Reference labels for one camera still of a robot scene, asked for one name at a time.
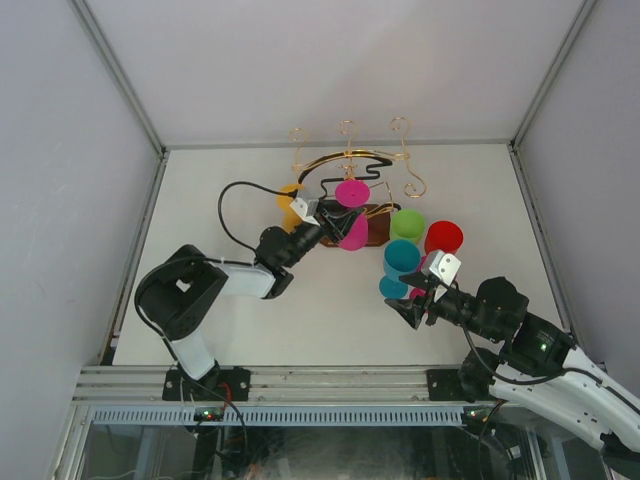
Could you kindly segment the orange plastic wine glass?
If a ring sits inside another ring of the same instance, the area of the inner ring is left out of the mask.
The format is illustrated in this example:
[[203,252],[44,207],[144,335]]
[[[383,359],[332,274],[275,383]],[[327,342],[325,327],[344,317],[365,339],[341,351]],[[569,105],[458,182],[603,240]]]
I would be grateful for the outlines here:
[[286,196],[286,193],[292,193],[294,191],[301,190],[301,189],[304,189],[304,186],[298,183],[284,185],[280,189],[280,191],[283,192],[283,195],[278,195],[276,198],[277,206],[284,213],[281,227],[287,233],[291,233],[294,230],[294,228],[297,227],[302,222],[302,219],[291,208],[291,203],[293,202],[293,198]]

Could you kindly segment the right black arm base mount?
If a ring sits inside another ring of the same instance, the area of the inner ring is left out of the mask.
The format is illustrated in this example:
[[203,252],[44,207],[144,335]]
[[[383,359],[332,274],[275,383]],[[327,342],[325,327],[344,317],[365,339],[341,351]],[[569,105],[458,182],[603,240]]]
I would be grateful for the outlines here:
[[453,368],[428,369],[426,380],[429,399],[434,402],[464,401],[465,392]]

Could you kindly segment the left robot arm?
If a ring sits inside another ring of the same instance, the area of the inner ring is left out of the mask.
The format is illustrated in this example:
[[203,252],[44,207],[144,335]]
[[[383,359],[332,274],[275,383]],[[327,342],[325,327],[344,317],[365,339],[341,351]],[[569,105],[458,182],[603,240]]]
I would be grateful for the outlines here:
[[220,367],[200,331],[218,298],[280,296],[294,279],[290,268],[322,239],[342,241],[364,216],[362,207],[330,201],[289,232],[280,226],[263,230],[251,263],[214,259],[186,244],[146,274],[134,293],[134,309],[161,338],[186,391],[206,400],[218,390]]

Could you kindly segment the gold wire wine glass rack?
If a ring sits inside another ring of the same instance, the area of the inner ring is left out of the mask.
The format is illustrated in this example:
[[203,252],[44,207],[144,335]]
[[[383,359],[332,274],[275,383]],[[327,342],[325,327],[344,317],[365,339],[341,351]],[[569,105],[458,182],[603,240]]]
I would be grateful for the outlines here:
[[[391,153],[371,149],[354,149],[353,141],[359,134],[359,126],[352,120],[340,122],[340,134],[348,137],[347,147],[344,151],[324,155],[308,163],[300,162],[300,150],[307,143],[310,134],[303,128],[293,128],[288,133],[288,139],[298,145],[294,154],[292,170],[297,176],[296,185],[303,186],[304,180],[315,170],[330,163],[344,160],[339,164],[344,173],[341,177],[327,177],[320,181],[324,192],[324,198],[329,200],[360,199],[364,195],[364,188],[368,189],[368,196],[362,205],[367,220],[382,217],[389,223],[395,212],[401,211],[401,206],[394,201],[391,187],[387,181],[382,180],[380,170],[392,167],[401,162],[406,171],[414,179],[403,187],[403,193],[407,198],[417,199],[424,196],[428,190],[426,181],[420,177],[411,167],[411,154],[406,145],[406,137],[411,130],[409,119],[399,116],[390,121],[390,129],[400,133],[401,152]],[[386,203],[373,204],[366,207],[371,196],[371,190],[377,186],[383,186],[388,194]]]

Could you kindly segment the pink plastic wine glass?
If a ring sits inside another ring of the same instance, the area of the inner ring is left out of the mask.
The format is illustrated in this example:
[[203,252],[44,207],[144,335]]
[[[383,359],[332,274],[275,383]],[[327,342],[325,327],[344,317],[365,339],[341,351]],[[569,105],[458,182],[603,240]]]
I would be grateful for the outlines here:
[[[422,267],[423,267],[425,261],[426,261],[426,256],[422,256],[421,260],[420,260],[420,263],[419,263],[419,266],[416,269],[416,271],[421,271],[422,270]],[[409,298],[411,300],[413,300],[418,296],[423,296],[424,294],[425,294],[425,291],[423,289],[420,289],[420,288],[417,288],[417,287],[412,287],[410,292],[409,292]]]
[[370,188],[361,180],[345,180],[336,187],[335,197],[341,206],[349,208],[349,230],[338,246],[346,251],[360,250],[369,234],[364,206],[370,198]]

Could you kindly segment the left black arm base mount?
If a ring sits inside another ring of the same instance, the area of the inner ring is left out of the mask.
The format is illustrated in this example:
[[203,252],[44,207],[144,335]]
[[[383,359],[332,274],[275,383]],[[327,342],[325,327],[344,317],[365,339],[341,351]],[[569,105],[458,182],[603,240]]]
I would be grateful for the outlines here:
[[164,379],[164,401],[247,401],[251,372],[241,367],[216,368],[199,380],[190,378],[181,369],[169,370]]

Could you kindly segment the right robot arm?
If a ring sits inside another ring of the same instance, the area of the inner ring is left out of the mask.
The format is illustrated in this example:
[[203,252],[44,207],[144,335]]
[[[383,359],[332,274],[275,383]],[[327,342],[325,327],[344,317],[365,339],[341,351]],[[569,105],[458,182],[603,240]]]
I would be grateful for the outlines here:
[[388,299],[412,328],[442,319],[499,345],[471,345],[458,371],[461,391],[514,402],[573,433],[627,479],[639,476],[639,399],[602,370],[573,337],[529,312],[529,300],[504,277],[483,281],[476,294],[416,272],[406,281],[425,289],[413,299]]

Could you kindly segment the blue plastic wine glass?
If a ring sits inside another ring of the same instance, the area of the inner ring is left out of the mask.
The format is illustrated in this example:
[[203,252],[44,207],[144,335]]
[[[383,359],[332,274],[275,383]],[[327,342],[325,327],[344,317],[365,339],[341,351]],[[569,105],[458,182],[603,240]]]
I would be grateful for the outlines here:
[[400,277],[414,273],[420,261],[420,251],[413,243],[404,239],[391,241],[384,249],[384,276],[378,285],[380,294],[385,299],[403,299],[409,286]]

